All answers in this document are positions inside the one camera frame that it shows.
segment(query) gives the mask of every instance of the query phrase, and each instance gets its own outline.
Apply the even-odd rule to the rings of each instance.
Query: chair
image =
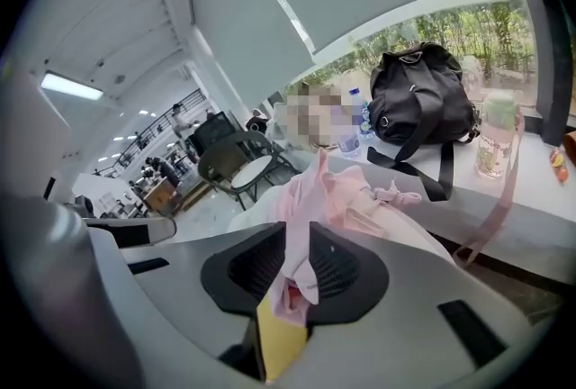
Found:
[[[241,148],[243,143],[247,143],[248,147]],[[299,173],[262,133],[240,131],[212,144],[202,154],[198,163],[198,174],[209,185],[236,197],[242,209],[246,210],[240,194],[246,192],[255,202],[258,181],[265,179],[270,185],[274,185],[268,174],[279,167],[286,167],[294,174]],[[229,187],[216,180],[218,175],[229,182]]]

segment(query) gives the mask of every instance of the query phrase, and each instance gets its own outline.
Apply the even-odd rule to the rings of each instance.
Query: bottle cap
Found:
[[[486,96],[482,109],[485,112],[484,120],[497,128],[504,130],[514,129],[516,118],[516,101],[508,91],[494,90]]]

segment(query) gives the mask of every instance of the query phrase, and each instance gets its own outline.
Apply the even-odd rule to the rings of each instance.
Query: floor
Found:
[[[289,176],[273,177],[276,183],[285,182]],[[258,195],[262,195],[270,185],[261,181],[258,185]],[[247,208],[253,202],[243,195]],[[232,218],[242,213],[242,207],[222,191],[210,191],[187,212],[179,214],[176,220],[176,235],[164,243],[197,240],[213,237],[226,232]],[[504,276],[486,267],[472,264],[467,271],[496,290],[514,303],[530,320],[537,323],[558,311],[563,303],[563,297],[541,288],[525,284],[514,278]]]

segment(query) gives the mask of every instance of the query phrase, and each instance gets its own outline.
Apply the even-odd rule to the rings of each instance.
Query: small orange object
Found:
[[[554,148],[550,152],[550,163],[552,164],[552,170],[556,174],[558,181],[563,183],[568,179],[568,168],[564,165],[564,155],[560,152],[558,148]]]

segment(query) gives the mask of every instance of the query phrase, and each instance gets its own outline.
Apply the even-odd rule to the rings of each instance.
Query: black backpack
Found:
[[[367,158],[376,165],[419,176],[432,201],[447,200],[452,192],[453,142],[466,135],[470,142],[478,135],[478,113],[461,80],[462,69],[455,57],[429,42],[384,53],[370,77],[372,128],[378,138],[401,148],[394,159],[370,148]],[[424,143],[443,144],[438,182],[401,163]]]

